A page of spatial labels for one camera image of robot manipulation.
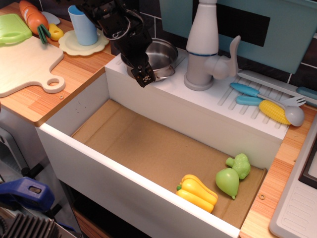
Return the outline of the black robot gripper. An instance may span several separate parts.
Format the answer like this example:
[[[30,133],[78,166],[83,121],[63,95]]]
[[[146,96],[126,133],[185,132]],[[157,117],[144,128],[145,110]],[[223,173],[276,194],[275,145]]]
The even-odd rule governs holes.
[[[133,67],[131,73],[141,87],[156,81],[146,55],[152,39],[138,11],[104,8],[103,32],[109,40],[115,41],[121,54]]]

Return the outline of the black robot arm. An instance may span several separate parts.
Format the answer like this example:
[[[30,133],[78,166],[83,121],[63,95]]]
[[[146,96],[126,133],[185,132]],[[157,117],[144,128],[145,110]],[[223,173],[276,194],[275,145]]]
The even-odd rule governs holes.
[[[152,38],[138,11],[128,9],[119,0],[79,0],[75,5],[107,39],[117,44],[141,87],[155,82],[156,76],[146,54]]]

